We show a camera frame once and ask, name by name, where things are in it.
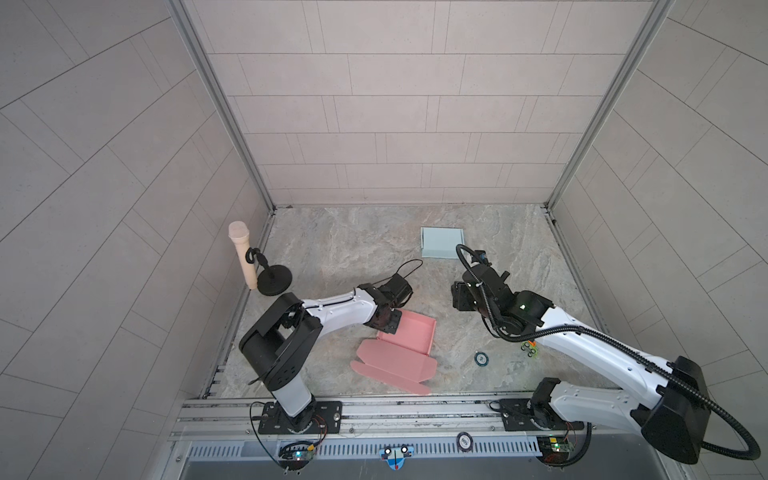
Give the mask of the light blue paper box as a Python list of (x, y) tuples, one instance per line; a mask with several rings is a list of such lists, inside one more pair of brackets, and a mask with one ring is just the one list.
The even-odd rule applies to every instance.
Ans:
[(421, 256), (431, 259), (457, 259), (456, 246), (464, 243), (461, 228), (422, 227)]

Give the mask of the pink paper box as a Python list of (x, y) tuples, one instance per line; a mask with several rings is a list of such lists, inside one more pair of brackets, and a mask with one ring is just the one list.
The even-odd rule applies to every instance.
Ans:
[(437, 360), (431, 357), (437, 321), (412, 311), (400, 313), (396, 333), (379, 332), (364, 340), (350, 367), (359, 375), (410, 394), (430, 395), (425, 382), (437, 372)]

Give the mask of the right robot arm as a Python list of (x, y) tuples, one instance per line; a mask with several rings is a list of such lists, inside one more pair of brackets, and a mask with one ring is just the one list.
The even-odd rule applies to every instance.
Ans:
[(513, 292), (506, 277), (475, 264), (451, 287), (455, 309), (480, 313), (499, 338), (529, 340), (567, 355), (613, 383), (602, 389), (544, 378), (528, 402), (533, 422), (556, 429), (593, 423), (642, 436), (653, 448), (684, 464), (698, 462), (710, 412), (687, 396), (700, 393), (699, 367), (683, 357), (668, 362), (605, 336), (532, 291)]

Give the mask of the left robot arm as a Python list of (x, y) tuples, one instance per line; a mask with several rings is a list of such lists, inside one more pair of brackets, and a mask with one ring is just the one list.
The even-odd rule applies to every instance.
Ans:
[(323, 299), (302, 300), (287, 292), (244, 334), (239, 350), (292, 431), (300, 432), (313, 422), (316, 400), (300, 371), (317, 340), (353, 325), (394, 334), (402, 317), (400, 308), (412, 294), (412, 287), (400, 274), (381, 285), (364, 283), (346, 294)]

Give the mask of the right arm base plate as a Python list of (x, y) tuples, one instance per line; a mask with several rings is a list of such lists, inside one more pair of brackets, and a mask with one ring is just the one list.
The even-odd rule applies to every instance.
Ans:
[(566, 422), (550, 407), (535, 410), (529, 398), (502, 398), (489, 403), (489, 408), (501, 416), (505, 432), (563, 431), (585, 429), (583, 422)]

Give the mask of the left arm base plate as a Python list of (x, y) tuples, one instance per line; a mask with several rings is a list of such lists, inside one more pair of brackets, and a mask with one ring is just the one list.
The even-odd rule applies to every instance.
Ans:
[(297, 416), (289, 416), (277, 402), (268, 402), (251, 419), (259, 423), (260, 435), (321, 435), (338, 434), (343, 403), (313, 400)]

